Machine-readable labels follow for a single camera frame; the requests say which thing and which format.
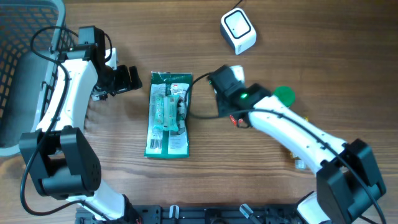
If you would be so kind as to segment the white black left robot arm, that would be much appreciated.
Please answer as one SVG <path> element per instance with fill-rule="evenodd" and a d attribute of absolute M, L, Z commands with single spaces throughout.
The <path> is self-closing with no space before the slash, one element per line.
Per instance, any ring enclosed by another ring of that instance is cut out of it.
<path fill-rule="evenodd" d="M 129 199 L 101 177 L 101 164 L 83 134 L 90 98 L 100 100 L 140 89 L 136 67 L 118 65 L 109 35 L 81 27 L 78 43 L 52 59 L 57 69 L 53 96 L 35 131 L 24 133 L 19 148 L 31 180 L 43 197 L 78 204 L 100 223 L 142 223 Z"/>

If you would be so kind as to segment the Knorr stock cube jar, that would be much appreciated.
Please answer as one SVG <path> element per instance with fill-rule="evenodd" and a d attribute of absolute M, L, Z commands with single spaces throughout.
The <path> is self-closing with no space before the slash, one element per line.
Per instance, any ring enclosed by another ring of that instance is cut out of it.
<path fill-rule="evenodd" d="M 274 91 L 273 94 L 278 97 L 282 104 L 286 107 L 293 105 L 295 101 L 295 93 L 293 89 L 288 86 L 279 86 Z"/>

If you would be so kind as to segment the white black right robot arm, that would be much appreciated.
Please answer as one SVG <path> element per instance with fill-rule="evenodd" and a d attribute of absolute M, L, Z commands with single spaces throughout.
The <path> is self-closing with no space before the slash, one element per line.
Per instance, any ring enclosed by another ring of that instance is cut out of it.
<path fill-rule="evenodd" d="M 242 73 L 223 65 L 208 75 L 219 115 L 234 115 L 281 143 L 314 173 L 316 191 L 305 196 L 296 212 L 305 223 L 353 223 L 373 206 L 386 218 L 378 199 L 386 186 L 373 150 L 364 141 L 351 143 L 328 134 L 297 115 L 277 96 L 255 83 L 246 87 Z"/>

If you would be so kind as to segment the red Nescafe stick sachet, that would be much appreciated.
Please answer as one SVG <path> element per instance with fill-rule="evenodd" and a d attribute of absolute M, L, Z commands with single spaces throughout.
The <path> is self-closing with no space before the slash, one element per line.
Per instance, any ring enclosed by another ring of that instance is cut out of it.
<path fill-rule="evenodd" d="M 241 119 L 241 118 L 236 119 L 233 115 L 230 115 L 229 118 L 230 118 L 230 120 L 232 121 L 232 123 L 233 123 L 237 128 L 239 127 L 239 125 L 240 125 L 241 123 L 243 123 L 243 119 Z"/>

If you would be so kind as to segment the yellow dish soap bottle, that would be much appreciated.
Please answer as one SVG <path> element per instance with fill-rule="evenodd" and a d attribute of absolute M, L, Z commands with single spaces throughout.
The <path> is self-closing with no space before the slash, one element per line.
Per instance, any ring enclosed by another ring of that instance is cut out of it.
<path fill-rule="evenodd" d="M 307 168 L 307 165 L 303 160 L 299 158 L 299 156 L 297 156 L 293 152 L 290 152 L 290 156 L 294 160 L 294 166 L 297 170 L 305 170 Z"/>

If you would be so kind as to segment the green 3M product package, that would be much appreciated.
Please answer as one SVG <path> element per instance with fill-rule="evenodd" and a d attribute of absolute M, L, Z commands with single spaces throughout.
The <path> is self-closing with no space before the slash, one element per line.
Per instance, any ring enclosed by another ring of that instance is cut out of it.
<path fill-rule="evenodd" d="M 144 156 L 156 159 L 181 159 L 189 156 L 187 113 L 190 107 L 190 73 L 152 72 L 150 78 L 149 117 Z M 178 131 L 154 129 L 155 96 L 178 95 Z"/>

